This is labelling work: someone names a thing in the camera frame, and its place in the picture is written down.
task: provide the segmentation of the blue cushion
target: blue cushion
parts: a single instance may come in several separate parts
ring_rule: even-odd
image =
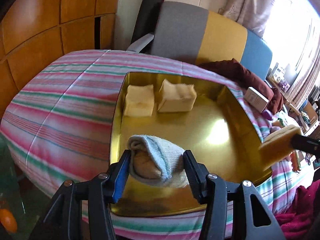
[[[266,79],[272,51],[256,34],[248,30],[247,42],[240,63],[262,80]]]

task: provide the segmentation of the white sponge block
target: white sponge block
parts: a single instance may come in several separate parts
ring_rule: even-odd
[[[197,97],[193,85],[171,84],[166,79],[162,83],[159,94],[158,112],[160,113],[191,111]]]
[[[129,85],[124,102],[124,115],[131,117],[151,116],[155,96],[153,85],[133,86]]]

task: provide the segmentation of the dark red cloth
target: dark red cloth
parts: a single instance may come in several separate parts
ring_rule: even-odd
[[[199,67],[237,82],[240,87],[253,87],[269,100],[267,109],[273,115],[281,110],[283,98],[278,89],[271,89],[261,78],[246,69],[234,58],[232,60],[202,63]]]
[[[302,239],[311,228],[317,215],[314,206],[319,203],[319,199],[315,198],[319,185],[320,180],[317,180],[308,188],[298,187],[291,207],[275,216],[287,240]]]

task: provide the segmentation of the mattress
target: mattress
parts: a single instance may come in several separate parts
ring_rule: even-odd
[[[218,82],[230,88],[261,141],[270,123],[243,99],[238,85],[216,73],[184,62],[114,50],[83,50],[57,59],[12,100],[0,132],[14,162],[45,194],[53,196],[66,179],[93,178],[109,166],[113,111],[127,72],[173,73]],[[291,162],[272,167],[272,177],[257,187],[273,213],[285,211],[295,189],[311,183],[313,167],[292,172]],[[131,239],[198,239],[204,211],[184,215],[132,218],[112,215],[115,232]],[[87,203],[83,219],[88,221]],[[226,236],[232,230],[228,204]]]

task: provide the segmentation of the orange object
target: orange object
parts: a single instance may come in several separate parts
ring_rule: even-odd
[[[17,232],[17,222],[9,210],[0,209],[0,222],[9,233]]]
[[[300,171],[299,160],[295,150],[290,154],[290,157],[292,162],[292,171]]]

